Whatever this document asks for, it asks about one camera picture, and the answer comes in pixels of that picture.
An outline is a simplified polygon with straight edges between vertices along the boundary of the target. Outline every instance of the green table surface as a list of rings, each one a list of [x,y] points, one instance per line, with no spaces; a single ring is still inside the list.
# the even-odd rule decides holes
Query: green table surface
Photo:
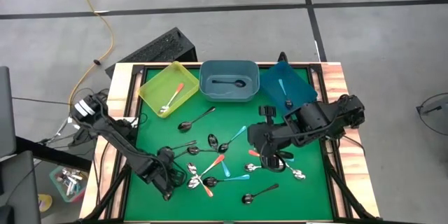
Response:
[[[147,81],[160,72],[159,69],[148,70]],[[199,69],[190,69],[199,78]],[[308,81],[305,69],[296,69],[304,80]],[[258,115],[258,107],[272,105],[270,100],[259,92],[252,101],[246,103],[216,103],[205,99],[200,91],[180,106],[168,118],[159,118],[145,103],[141,112],[148,116],[140,125],[137,147],[149,153],[156,153],[163,146],[179,146],[197,140],[201,149],[209,149],[207,137],[214,134],[219,143],[229,141],[243,125],[247,127],[265,120]],[[193,120],[211,106],[216,110],[198,120],[186,133],[177,130],[179,123]],[[281,123],[281,116],[274,119]],[[247,174],[246,163],[260,165],[258,157],[248,154],[253,149],[243,133],[230,145],[225,154],[231,177]],[[287,169],[282,173],[273,173],[266,169],[257,169],[249,173],[246,181],[226,181],[211,188],[214,196],[209,197],[199,185],[194,190],[187,189],[186,183],[176,188],[172,198],[166,202],[160,192],[151,184],[145,184],[136,175],[132,175],[125,210],[126,221],[301,221],[331,220],[330,200],[326,185],[322,155],[319,142],[315,141],[303,148],[289,146],[285,149],[294,153],[295,161],[290,166],[300,169],[307,176],[305,180],[296,180]],[[176,161],[186,169],[188,162],[203,172],[218,156],[217,153],[199,153],[196,156],[185,154]],[[221,164],[214,167],[206,176],[226,179]],[[252,204],[242,204],[242,196],[255,194],[274,183],[279,188],[256,197]]]

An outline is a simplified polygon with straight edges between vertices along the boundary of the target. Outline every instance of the gray plastic bin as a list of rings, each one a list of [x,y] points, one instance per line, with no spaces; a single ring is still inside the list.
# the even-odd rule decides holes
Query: gray plastic bin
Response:
[[[230,83],[243,80],[244,87]],[[209,60],[199,71],[199,88],[211,102],[248,102],[260,89],[260,73],[255,62],[249,60]]]

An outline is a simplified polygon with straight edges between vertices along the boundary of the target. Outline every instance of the yellow plastic tray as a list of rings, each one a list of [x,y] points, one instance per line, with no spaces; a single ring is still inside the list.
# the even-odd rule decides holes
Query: yellow plastic tray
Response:
[[[164,113],[159,113],[160,108],[167,105],[174,95],[179,83],[183,83],[182,90],[174,98],[169,109]],[[139,89],[139,95],[156,115],[166,118],[198,90],[199,80],[181,63],[173,62],[142,85]]]

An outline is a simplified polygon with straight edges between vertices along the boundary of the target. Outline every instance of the concrete floor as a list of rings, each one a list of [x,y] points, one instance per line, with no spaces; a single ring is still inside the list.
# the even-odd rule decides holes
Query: concrete floor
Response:
[[[312,0],[314,3],[402,0]],[[97,10],[132,10],[232,4],[303,4],[305,0],[92,0]],[[0,15],[88,11],[84,0],[0,0]],[[367,153],[379,212],[387,220],[445,223],[448,212],[448,139],[425,128],[415,106],[448,88],[448,6],[316,9],[328,61],[342,62],[352,94],[366,106],[360,135]],[[126,15],[106,18],[116,46],[108,66],[178,27],[196,46],[200,61],[316,62],[305,9]],[[65,102],[91,61],[109,45],[96,17],[0,20],[0,65],[10,67],[13,95]],[[100,90],[110,80],[96,70],[83,86]],[[14,101],[21,137],[49,137],[67,107]],[[72,153],[84,153],[87,143]],[[45,223],[73,221],[80,203],[65,204],[51,184],[53,164],[36,170],[39,192],[55,196]]]

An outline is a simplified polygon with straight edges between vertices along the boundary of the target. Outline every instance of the yellow cable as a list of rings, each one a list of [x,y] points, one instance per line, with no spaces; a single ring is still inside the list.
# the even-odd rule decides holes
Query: yellow cable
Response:
[[[109,33],[111,34],[111,45],[109,46],[109,49],[98,59],[98,61],[101,61],[102,59],[104,59],[105,57],[107,57],[112,49],[113,49],[113,45],[115,43],[115,37],[113,35],[113,31],[112,28],[110,26],[110,24],[100,15],[98,14],[95,9],[93,8],[92,3],[90,2],[90,0],[86,0],[87,4],[90,7],[90,10],[92,11],[92,13],[94,15],[96,15],[98,18],[101,18],[101,20],[103,20],[104,24],[107,26],[107,29],[109,30]],[[89,69],[84,73],[83,77],[81,77],[81,79],[79,79],[78,83],[75,85],[75,87],[73,88],[73,90],[70,93],[70,97],[69,97],[69,104],[72,103],[73,101],[73,95],[76,92],[76,90],[79,88],[79,85],[84,81],[85,77],[87,77],[87,75],[90,73],[90,71],[95,67],[95,64],[92,64],[92,66],[89,67]]]

